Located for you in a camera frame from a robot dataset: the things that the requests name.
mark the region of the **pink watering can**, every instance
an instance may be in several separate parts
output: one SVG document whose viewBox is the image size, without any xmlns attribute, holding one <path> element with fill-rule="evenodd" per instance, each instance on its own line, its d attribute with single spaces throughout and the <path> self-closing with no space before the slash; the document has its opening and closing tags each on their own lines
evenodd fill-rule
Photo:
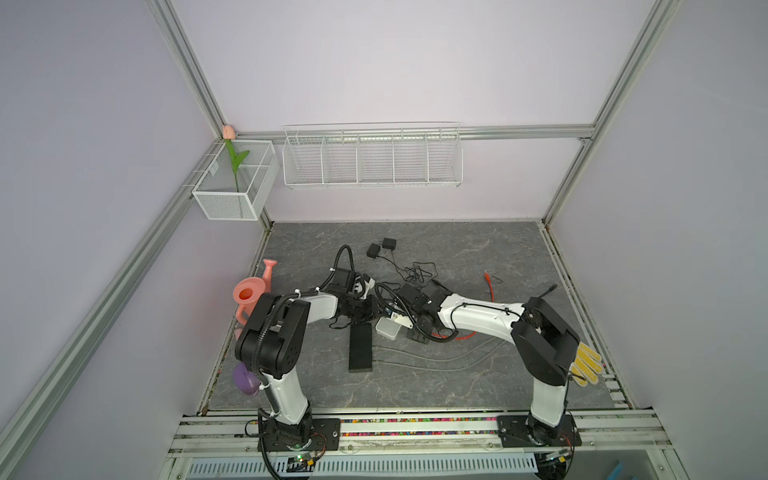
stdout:
<svg viewBox="0 0 768 480">
<path fill-rule="evenodd" d="M 245 325 L 247 322 L 243 317 L 243 312 L 250 316 L 261 294 L 272 291 L 272 269 L 277 265 L 277 262 L 265 258 L 264 265 L 266 268 L 264 268 L 264 274 L 261 278 L 258 276 L 246 278 L 237 284 L 232 293 L 233 298 L 238 303 L 235 318 L 241 325 Z"/>
</svg>

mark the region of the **white mesh basket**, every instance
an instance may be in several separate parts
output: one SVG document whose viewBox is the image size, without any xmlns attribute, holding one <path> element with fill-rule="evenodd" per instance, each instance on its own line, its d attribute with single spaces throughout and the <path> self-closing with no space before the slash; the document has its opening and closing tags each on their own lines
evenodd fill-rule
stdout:
<svg viewBox="0 0 768 480">
<path fill-rule="evenodd" d="M 458 186 L 457 127 L 288 133 L 283 173 L 290 188 Z"/>
<path fill-rule="evenodd" d="M 250 151 L 237 169 L 237 182 L 222 143 L 192 194 L 211 220 L 258 220 L 280 169 L 275 147 L 252 140 L 232 140 L 232 146 L 237 153 Z"/>
</svg>

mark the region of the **black mounting plate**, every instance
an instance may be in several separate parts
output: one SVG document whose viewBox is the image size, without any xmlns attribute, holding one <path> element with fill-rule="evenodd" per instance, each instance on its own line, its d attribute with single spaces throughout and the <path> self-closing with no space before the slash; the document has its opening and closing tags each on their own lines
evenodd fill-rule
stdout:
<svg viewBox="0 0 768 480">
<path fill-rule="evenodd" d="M 288 445 L 280 438 L 276 424 L 277 420 L 275 419 L 264 420 L 264 433 L 266 433 L 264 444 L 266 445 L 266 450 L 268 452 L 296 452 L 296 450 L 288 448 Z M 341 419 L 312 419 L 312 433 L 319 433 L 328 440 L 328 445 L 325 445 L 326 451 L 339 449 L 340 430 Z M 318 435 L 310 436 L 310 440 L 312 441 L 310 446 L 298 451 L 308 452 L 309 450 L 317 450 L 319 452 L 323 449 L 323 443 L 325 443 L 323 437 Z"/>
<path fill-rule="evenodd" d="M 502 439 L 502 447 L 538 447 L 528 436 L 528 415 L 499 415 L 496 417 L 498 436 Z M 574 418 L 571 415 L 563 415 L 557 430 L 571 441 L 571 446 L 581 446 L 581 435 L 578 434 Z M 547 446 L 567 447 L 568 442 L 561 436 L 551 439 Z"/>
</svg>

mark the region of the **purple object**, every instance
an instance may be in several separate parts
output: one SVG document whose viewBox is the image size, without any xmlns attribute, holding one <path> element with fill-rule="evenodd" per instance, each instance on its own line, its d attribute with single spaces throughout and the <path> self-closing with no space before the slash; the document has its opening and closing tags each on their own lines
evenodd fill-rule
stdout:
<svg viewBox="0 0 768 480">
<path fill-rule="evenodd" d="M 237 388 L 248 396 L 256 396 L 259 393 L 261 382 L 253 372 L 245 368 L 245 363 L 238 363 L 232 372 L 232 380 L 235 381 Z"/>
</svg>

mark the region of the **white label tag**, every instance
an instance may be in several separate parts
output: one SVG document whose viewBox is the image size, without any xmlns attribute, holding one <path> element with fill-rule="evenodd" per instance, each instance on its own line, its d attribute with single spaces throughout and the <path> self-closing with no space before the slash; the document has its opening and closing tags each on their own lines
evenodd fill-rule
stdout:
<svg viewBox="0 0 768 480">
<path fill-rule="evenodd" d="M 216 174 L 218 170 L 219 170 L 219 161 L 214 158 L 214 161 L 210 162 L 210 167 L 208 167 L 208 173 L 210 173 L 211 176 L 213 176 Z"/>
</svg>

